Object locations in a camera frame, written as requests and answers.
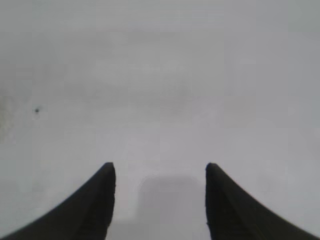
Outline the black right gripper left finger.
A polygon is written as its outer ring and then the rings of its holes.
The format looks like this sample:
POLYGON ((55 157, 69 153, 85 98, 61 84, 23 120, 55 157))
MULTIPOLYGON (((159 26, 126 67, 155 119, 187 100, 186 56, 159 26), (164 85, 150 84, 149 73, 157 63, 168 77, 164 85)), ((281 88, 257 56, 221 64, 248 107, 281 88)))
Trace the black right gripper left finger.
POLYGON ((5 240, 104 240, 112 222, 116 192, 113 163, 105 163, 62 203, 5 240))

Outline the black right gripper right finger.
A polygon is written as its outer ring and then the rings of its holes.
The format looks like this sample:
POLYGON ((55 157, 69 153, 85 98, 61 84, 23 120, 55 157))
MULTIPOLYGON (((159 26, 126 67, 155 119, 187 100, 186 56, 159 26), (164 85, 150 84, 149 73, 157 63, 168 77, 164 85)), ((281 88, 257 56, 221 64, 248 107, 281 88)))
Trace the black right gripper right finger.
POLYGON ((316 240, 265 207, 216 163, 205 169, 205 212, 213 240, 316 240))

